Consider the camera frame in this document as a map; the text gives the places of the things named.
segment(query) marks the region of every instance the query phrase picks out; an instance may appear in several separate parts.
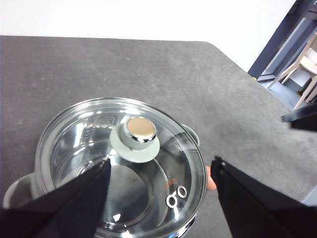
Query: gray countertop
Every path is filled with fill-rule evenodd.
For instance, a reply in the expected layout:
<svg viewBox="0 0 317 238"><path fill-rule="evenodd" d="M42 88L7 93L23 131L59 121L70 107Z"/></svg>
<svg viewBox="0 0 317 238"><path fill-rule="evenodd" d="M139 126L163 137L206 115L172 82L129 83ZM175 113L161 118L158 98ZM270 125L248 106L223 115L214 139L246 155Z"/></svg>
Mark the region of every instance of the gray countertop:
<svg viewBox="0 0 317 238"><path fill-rule="evenodd" d="M280 122L288 110L205 42L1 37L1 198L34 170L49 121L83 100L144 101L191 126L207 164L222 156L297 199L317 184L317 133ZM230 237L208 192L187 237Z"/></svg>

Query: glass lid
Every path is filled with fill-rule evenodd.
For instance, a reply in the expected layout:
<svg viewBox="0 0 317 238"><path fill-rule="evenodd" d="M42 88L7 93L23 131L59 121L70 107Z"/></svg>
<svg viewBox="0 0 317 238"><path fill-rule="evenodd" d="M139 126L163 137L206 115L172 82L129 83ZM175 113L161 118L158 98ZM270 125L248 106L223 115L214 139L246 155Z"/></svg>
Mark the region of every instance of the glass lid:
<svg viewBox="0 0 317 238"><path fill-rule="evenodd" d="M206 168L185 129L164 112L122 98L78 103L56 116L39 141L42 193L101 160L111 176L97 237L174 237L206 191Z"/></svg>

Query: white wall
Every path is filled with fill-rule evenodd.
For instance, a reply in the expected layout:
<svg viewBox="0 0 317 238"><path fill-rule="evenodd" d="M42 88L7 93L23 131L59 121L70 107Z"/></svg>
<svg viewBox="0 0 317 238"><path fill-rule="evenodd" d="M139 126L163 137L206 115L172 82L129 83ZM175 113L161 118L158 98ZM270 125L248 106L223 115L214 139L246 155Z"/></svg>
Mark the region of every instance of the white wall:
<svg viewBox="0 0 317 238"><path fill-rule="evenodd" d="M248 71L295 0L1 0L1 34L207 41Z"/></svg>

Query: lid knob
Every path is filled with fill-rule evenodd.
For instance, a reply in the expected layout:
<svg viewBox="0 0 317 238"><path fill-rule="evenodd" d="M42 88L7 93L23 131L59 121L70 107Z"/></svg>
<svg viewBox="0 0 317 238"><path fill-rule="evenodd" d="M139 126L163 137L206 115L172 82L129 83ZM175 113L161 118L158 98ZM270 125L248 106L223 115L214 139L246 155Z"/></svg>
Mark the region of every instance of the lid knob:
<svg viewBox="0 0 317 238"><path fill-rule="evenodd" d="M123 125L120 139L131 150L148 148L156 137L155 125L144 117L131 117Z"/></svg>
<svg viewBox="0 0 317 238"><path fill-rule="evenodd" d="M118 155L134 163L148 162L159 152L156 127L144 117L131 117L116 126L110 134L110 143Z"/></svg>
<svg viewBox="0 0 317 238"><path fill-rule="evenodd" d="M155 125L144 117L129 118L123 126L123 131L126 136L142 143L152 141L156 135Z"/></svg>

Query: floor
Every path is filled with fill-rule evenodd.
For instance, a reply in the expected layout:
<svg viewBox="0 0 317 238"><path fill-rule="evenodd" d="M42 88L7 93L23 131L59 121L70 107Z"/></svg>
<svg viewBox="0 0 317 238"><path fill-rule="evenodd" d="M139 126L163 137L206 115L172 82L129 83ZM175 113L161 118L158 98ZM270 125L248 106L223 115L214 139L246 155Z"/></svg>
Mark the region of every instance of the floor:
<svg viewBox="0 0 317 238"><path fill-rule="evenodd" d="M260 84L266 88L270 83L270 79L274 75L266 75L259 77ZM296 71L289 80L283 85L281 83L275 83L270 89L269 92L274 95L281 103L283 103L289 110L293 110L297 104L300 96L297 94L297 91L305 84L309 79L305 72L301 70ZM301 104L301 107L308 105L306 102Z"/></svg>

